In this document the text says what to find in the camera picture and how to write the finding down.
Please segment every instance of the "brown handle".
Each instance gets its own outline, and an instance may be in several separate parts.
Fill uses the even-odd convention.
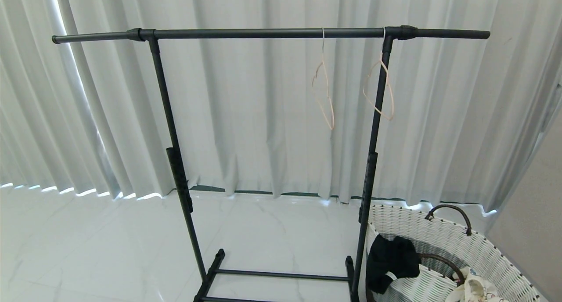
[[[441,260],[442,262],[447,264],[449,267],[451,267],[454,272],[456,272],[456,274],[458,276],[458,280],[459,280],[457,286],[460,286],[460,285],[464,284],[465,278],[464,278],[464,275],[462,274],[462,272],[460,271],[460,269],[457,266],[455,266],[455,264],[448,261],[446,258],[441,257],[439,255],[435,255],[435,254],[418,254],[418,256],[420,258],[432,258],[432,259]]]
[[[425,216],[426,220],[432,220],[433,218],[435,218],[435,216],[433,216],[433,212],[435,212],[437,209],[440,208],[451,208],[451,209],[455,209],[458,212],[460,212],[460,214],[462,214],[462,217],[464,218],[464,222],[466,222],[466,235],[470,236],[472,235],[472,226],[470,226],[470,220],[468,219],[468,216],[466,215],[466,213],[459,208],[458,206],[454,206],[454,205],[450,205],[450,204],[439,204],[438,206],[436,206],[435,208],[432,208],[427,216]]]

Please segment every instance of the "clothes rack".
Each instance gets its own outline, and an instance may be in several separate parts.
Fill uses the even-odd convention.
[[[172,114],[170,97],[167,91],[166,80],[164,78],[164,70],[162,68],[162,59],[160,56],[160,46],[158,41],[164,39],[273,39],[273,38],[384,38],[382,48],[382,62],[388,66],[390,53],[392,50],[392,42],[394,40],[410,40],[413,38],[462,38],[462,39],[480,39],[485,40],[490,36],[489,31],[476,30],[445,30],[445,29],[418,29],[413,26],[388,26],[385,28],[315,28],[315,29],[186,29],[186,30],[156,30],[156,29],[131,29],[126,32],[107,32],[93,34],[74,34],[68,36],[52,36],[55,44],[70,42],[88,42],[101,40],[134,40],[148,41],[152,59],[156,70],[156,77],[160,87],[160,95],[164,106],[166,121],[172,147],[166,149],[168,160],[170,162],[174,182],[177,188],[177,194],[181,203],[181,209],[187,224],[189,238],[193,246],[197,268],[201,275],[201,286],[193,299],[194,302],[265,302],[256,300],[243,300],[238,298],[217,298],[208,296],[209,289],[213,284],[213,280],[217,274],[235,274],[244,276],[259,277],[279,277],[279,278],[296,278],[311,280],[329,280],[344,281],[349,286],[349,298],[351,302],[359,302],[359,276],[361,273],[361,264],[363,262],[363,254],[365,248],[365,236],[367,233],[367,219],[369,216],[369,208],[371,207],[371,195],[373,193],[373,182],[375,177],[375,168],[377,166],[377,136],[381,116],[375,112],[373,116],[373,125],[371,128],[371,141],[369,143],[369,153],[367,155],[367,170],[365,171],[365,181],[363,186],[363,196],[361,198],[361,206],[359,209],[359,240],[357,243],[356,264],[353,266],[353,259],[347,256],[345,266],[347,275],[343,277],[323,276],[316,274],[296,274],[296,273],[279,273],[279,272],[256,272],[250,270],[227,270],[221,269],[220,265],[225,257],[225,252],[221,248],[217,252],[213,263],[209,270],[205,271],[203,257],[193,219],[193,204],[189,196],[189,189],[177,132]],[[375,106],[382,110],[383,96],[385,94],[387,74],[381,67],[377,88]]]

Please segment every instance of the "small white basket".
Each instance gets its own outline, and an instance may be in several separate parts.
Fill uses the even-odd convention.
[[[434,218],[439,208],[453,208],[461,212],[467,226],[449,220]],[[375,205],[369,212],[367,252],[375,237],[387,239],[402,236],[414,243],[416,252],[441,256],[458,268],[470,266],[484,279],[493,282],[500,296],[510,302],[538,302],[540,296],[534,286],[503,256],[487,238],[472,232],[465,212],[457,206],[441,204],[430,212],[402,207]],[[450,280],[453,270],[439,260],[422,258],[417,278],[394,280],[383,295],[367,288],[367,301],[429,302],[444,301],[456,288]]]

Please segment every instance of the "beige wall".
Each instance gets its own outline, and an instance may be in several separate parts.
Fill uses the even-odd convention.
[[[562,301],[562,114],[488,236],[549,300]]]

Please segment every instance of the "large woven basket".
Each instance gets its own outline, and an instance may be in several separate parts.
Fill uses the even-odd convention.
[[[461,212],[466,226],[449,220],[434,218],[439,208],[453,208]],[[387,239],[394,236],[408,238],[420,254],[435,254],[463,268],[470,266],[484,279],[493,282],[502,298],[510,302],[537,302],[540,297],[533,285],[503,256],[487,238],[473,232],[470,221],[461,208],[441,204],[429,213],[397,206],[375,205],[369,213],[367,251],[377,234]],[[450,280],[453,270],[439,260],[422,258],[417,278],[402,278],[392,282],[383,295],[367,289],[367,300],[377,302],[444,301],[456,283]]]

